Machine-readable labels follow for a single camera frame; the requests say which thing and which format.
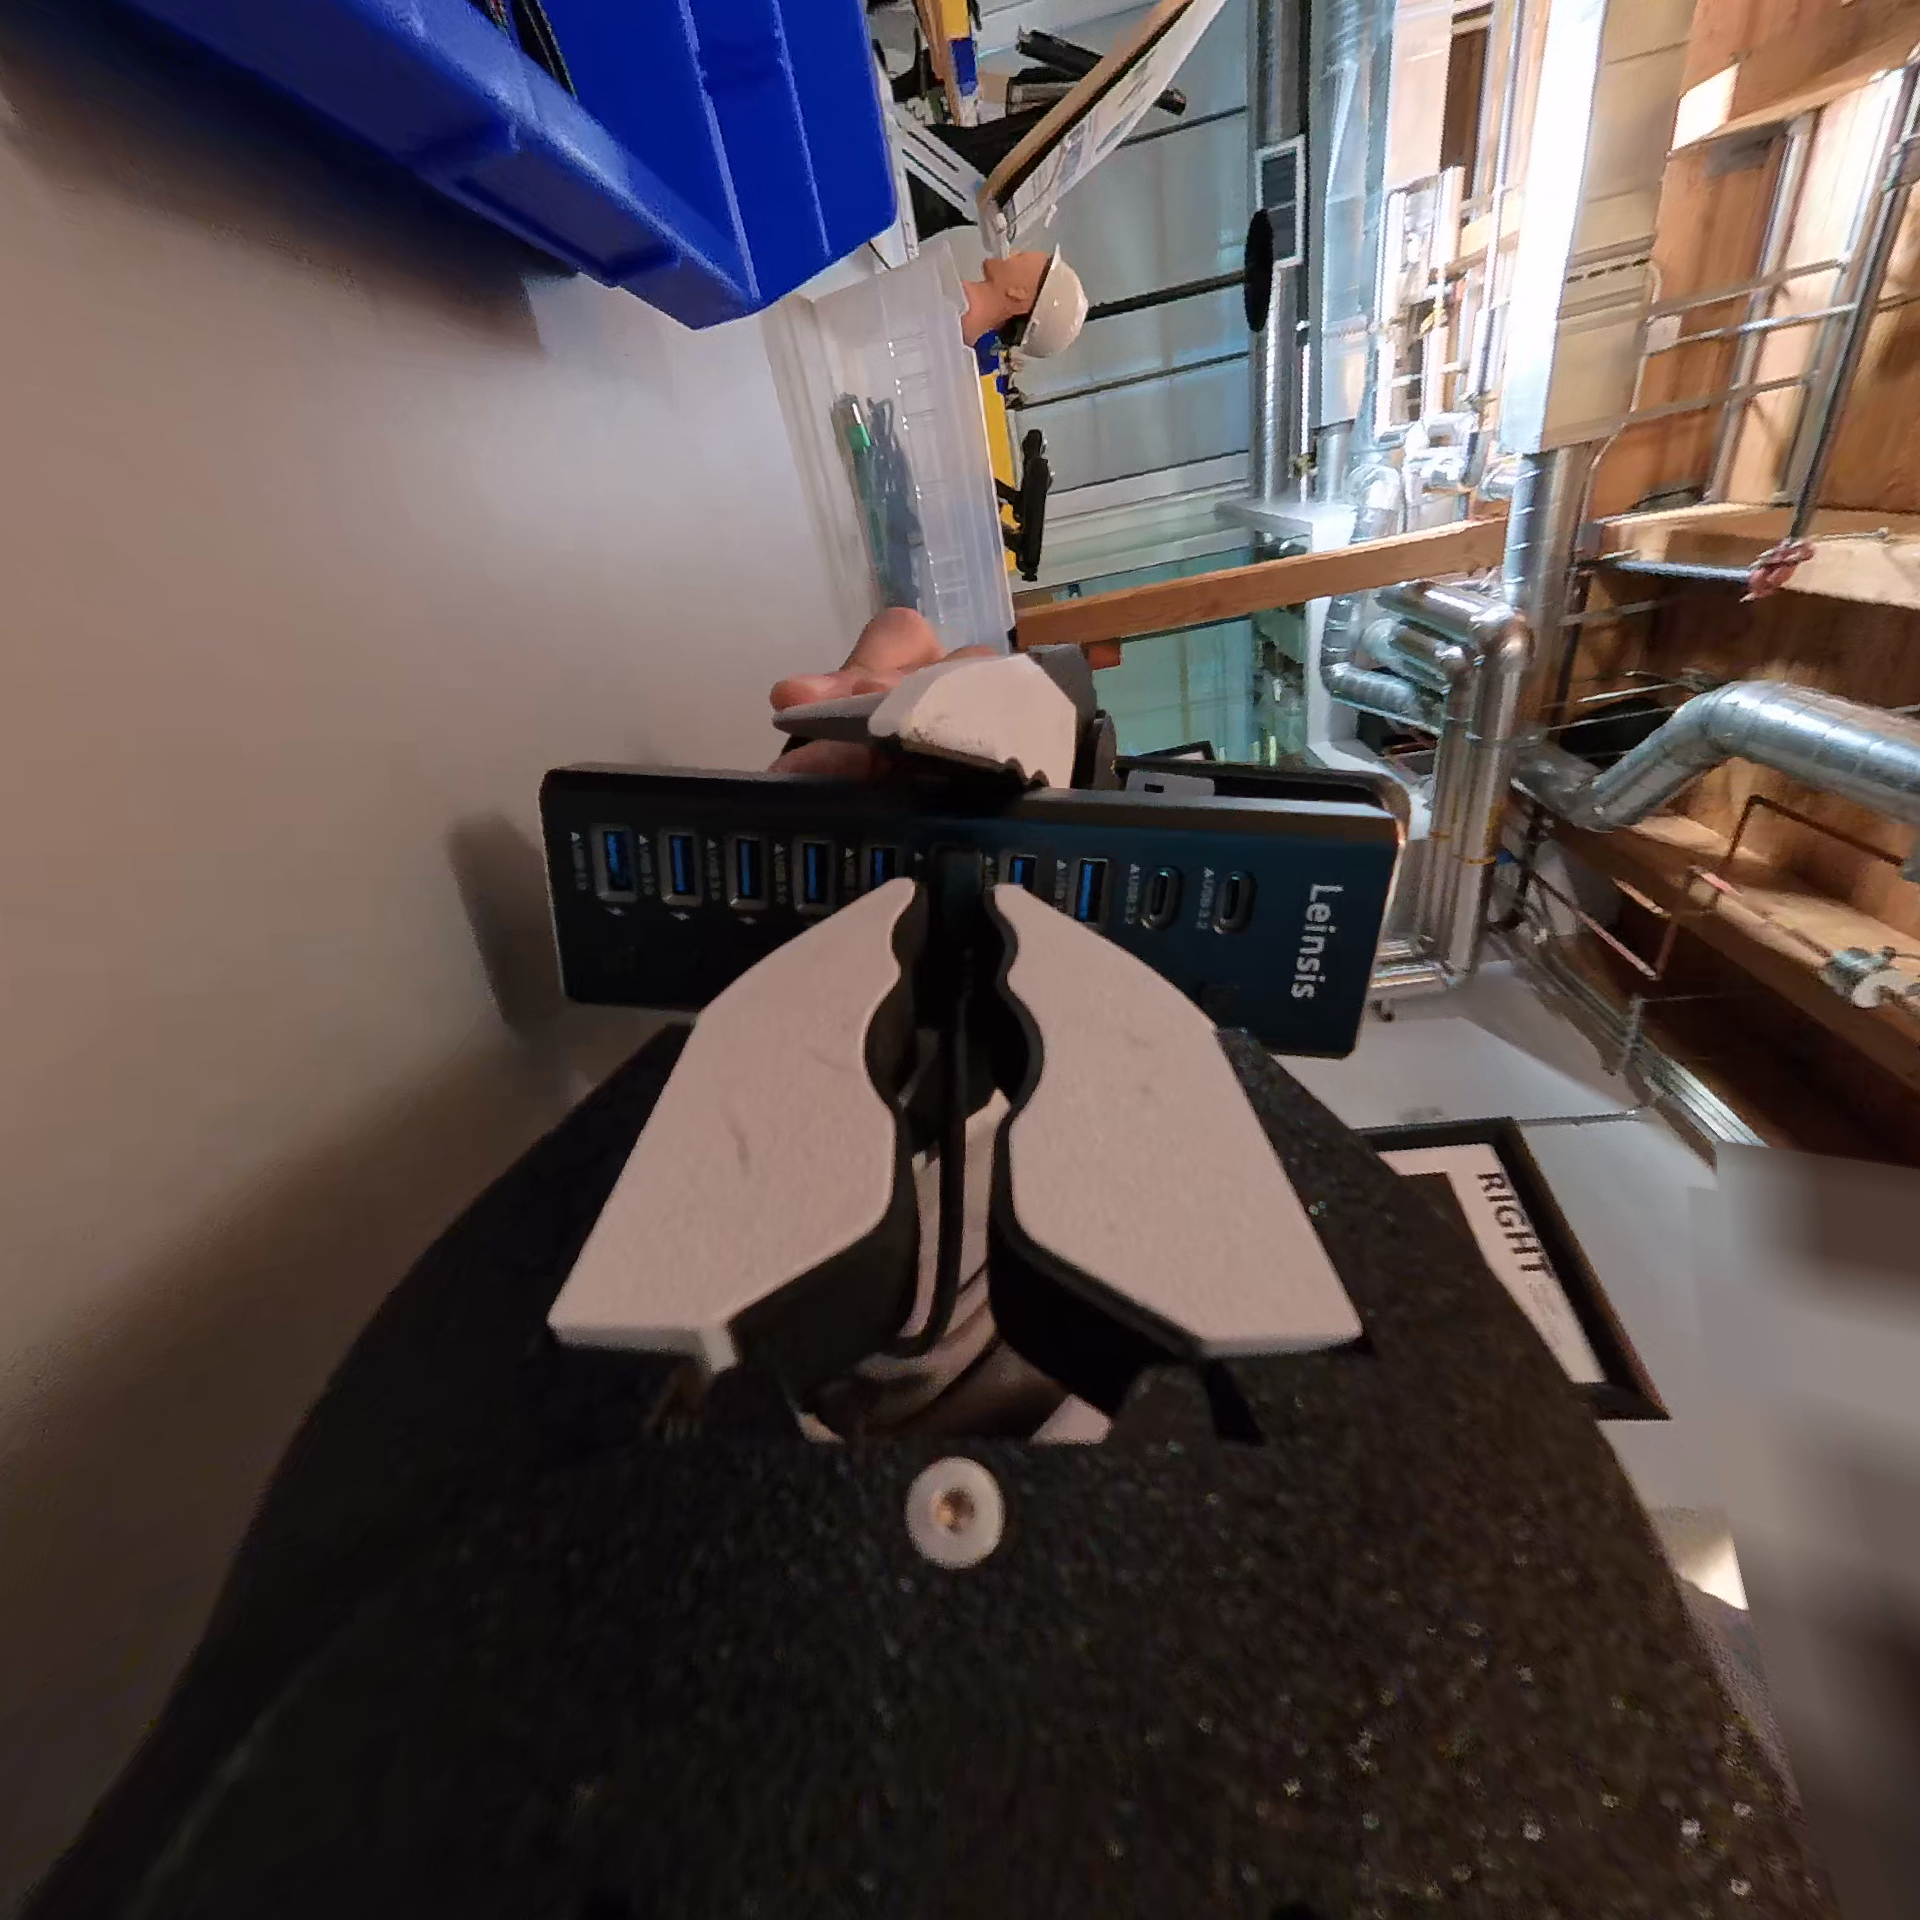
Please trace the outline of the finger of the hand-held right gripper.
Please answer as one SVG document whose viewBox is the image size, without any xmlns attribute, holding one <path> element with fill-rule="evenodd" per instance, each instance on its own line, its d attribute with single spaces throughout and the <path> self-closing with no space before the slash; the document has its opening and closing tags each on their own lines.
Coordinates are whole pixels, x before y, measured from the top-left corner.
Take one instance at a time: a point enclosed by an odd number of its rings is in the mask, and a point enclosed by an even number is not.
<svg viewBox="0 0 1920 1920">
<path fill-rule="evenodd" d="M 947 656 L 885 692 L 782 709 L 774 727 L 795 747 L 862 747 L 887 779 L 1066 790 L 1085 755 L 1085 656 Z"/>
</svg>

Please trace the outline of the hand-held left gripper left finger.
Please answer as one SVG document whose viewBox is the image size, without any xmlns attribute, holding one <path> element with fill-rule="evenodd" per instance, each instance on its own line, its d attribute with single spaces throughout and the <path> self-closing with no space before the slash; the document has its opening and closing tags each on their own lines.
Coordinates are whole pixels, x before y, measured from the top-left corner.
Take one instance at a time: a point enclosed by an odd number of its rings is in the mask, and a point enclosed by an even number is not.
<svg viewBox="0 0 1920 1920">
<path fill-rule="evenodd" d="M 942 1338 L 916 1192 L 916 1156 L 942 1161 L 929 926 L 924 882 L 882 882 L 697 1012 L 547 1309 L 561 1347 L 745 1364 L 807 1399 Z"/>
</svg>

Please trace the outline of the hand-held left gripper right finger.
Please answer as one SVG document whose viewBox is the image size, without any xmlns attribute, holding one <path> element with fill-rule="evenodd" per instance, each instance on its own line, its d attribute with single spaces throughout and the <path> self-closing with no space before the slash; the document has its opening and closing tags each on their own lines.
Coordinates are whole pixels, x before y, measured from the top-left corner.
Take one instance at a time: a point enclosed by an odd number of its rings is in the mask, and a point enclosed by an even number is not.
<svg viewBox="0 0 1920 1920">
<path fill-rule="evenodd" d="M 1225 1443 L 1261 1443 L 1238 1370 L 1345 1353 L 1365 1329 L 1225 1034 L 1022 889 L 988 889 L 978 914 L 1005 1091 L 986 1202 L 994 1332 L 1113 1427 L 1173 1371 Z"/>
</svg>

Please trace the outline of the black multi-port usb hub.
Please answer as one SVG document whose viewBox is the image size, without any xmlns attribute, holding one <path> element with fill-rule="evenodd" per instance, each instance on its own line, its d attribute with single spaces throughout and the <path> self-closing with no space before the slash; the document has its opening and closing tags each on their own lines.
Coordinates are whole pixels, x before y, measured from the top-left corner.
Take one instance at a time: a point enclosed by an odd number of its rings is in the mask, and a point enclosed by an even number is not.
<svg viewBox="0 0 1920 1920">
<path fill-rule="evenodd" d="M 561 769 L 538 790 L 561 989 L 695 1017 L 726 985 L 941 854 L 1146 959 L 1280 1054 L 1356 1049 L 1405 827 L 1379 780 L 1115 758 L 1115 788 L 984 772 Z"/>
</svg>

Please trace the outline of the person's right hand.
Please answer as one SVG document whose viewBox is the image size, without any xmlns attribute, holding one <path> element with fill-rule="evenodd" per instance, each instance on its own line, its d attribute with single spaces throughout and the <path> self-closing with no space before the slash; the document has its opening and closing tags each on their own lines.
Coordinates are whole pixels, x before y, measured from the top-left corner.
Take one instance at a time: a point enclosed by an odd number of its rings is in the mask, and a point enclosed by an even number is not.
<svg viewBox="0 0 1920 1920">
<path fill-rule="evenodd" d="M 878 611 L 831 672 L 786 675 L 769 689 L 769 709 L 808 709 L 891 692 L 902 680 L 947 661 L 937 632 L 916 611 Z"/>
</svg>

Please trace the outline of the clear plastic box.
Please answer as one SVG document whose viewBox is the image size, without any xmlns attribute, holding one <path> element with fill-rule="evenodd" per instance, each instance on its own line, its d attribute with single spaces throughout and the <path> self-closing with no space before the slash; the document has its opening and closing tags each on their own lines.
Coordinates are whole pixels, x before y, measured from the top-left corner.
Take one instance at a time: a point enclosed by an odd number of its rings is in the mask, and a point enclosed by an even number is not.
<svg viewBox="0 0 1920 1920">
<path fill-rule="evenodd" d="M 1005 653 L 1015 597 L 950 250 L 795 290 L 760 336 L 843 624 L 912 607 L 942 649 Z"/>
</svg>

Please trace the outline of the wooden beam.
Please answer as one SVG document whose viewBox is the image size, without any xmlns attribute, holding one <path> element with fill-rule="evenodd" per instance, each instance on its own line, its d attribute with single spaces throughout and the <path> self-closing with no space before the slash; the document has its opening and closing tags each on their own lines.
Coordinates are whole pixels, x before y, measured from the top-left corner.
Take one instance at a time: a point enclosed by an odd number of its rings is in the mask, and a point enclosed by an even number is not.
<svg viewBox="0 0 1920 1920">
<path fill-rule="evenodd" d="M 1271 560 L 1108 595 L 1058 597 L 1017 611 L 1015 649 L 1097 649 L 1189 628 L 1254 618 L 1322 597 L 1373 595 L 1408 581 L 1447 581 L 1497 564 L 1505 518 L 1464 518 L 1437 530 L 1353 542 L 1330 553 Z"/>
</svg>

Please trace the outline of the mannequin with white hard hat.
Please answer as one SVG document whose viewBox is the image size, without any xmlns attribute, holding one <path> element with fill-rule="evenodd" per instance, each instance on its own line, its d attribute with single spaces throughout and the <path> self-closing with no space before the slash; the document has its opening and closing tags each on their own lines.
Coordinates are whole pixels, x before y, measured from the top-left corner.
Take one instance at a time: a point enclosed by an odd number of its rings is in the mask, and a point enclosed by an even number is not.
<svg viewBox="0 0 1920 1920">
<path fill-rule="evenodd" d="M 1039 429 L 1015 441 L 1015 372 L 1075 348 L 1087 310 L 1085 284 L 1062 252 L 986 258 L 978 278 L 963 280 L 963 342 L 977 363 L 994 526 L 1005 570 L 1024 586 L 1040 571 L 1050 465 Z"/>
</svg>

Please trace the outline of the blue plastic bin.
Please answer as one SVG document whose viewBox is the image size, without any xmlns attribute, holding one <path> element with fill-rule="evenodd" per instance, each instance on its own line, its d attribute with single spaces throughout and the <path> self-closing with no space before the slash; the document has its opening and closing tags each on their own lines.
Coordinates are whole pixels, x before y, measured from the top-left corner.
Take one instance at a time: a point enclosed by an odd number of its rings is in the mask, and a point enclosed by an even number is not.
<svg viewBox="0 0 1920 1920">
<path fill-rule="evenodd" d="M 134 3 L 554 265 L 684 324 L 898 219 L 862 3 Z"/>
</svg>

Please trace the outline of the silver ventilation duct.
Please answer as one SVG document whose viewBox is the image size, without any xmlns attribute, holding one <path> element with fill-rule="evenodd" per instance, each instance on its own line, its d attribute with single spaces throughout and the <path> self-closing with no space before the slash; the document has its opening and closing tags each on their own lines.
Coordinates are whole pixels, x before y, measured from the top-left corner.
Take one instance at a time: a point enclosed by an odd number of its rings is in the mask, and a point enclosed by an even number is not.
<svg viewBox="0 0 1920 1920">
<path fill-rule="evenodd" d="M 1511 783 L 1574 829 L 1632 829 L 1727 762 L 1917 827 L 1917 718 L 1789 684 L 1697 692 L 1612 769 L 1548 739 L 1517 747 Z"/>
<path fill-rule="evenodd" d="M 1464 985 L 1482 953 L 1534 634 L 1501 595 L 1405 581 L 1333 597 L 1317 675 L 1338 706 L 1437 739 L 1415 926 L 1381 943 L 1373 998 Z"/>
</svg>

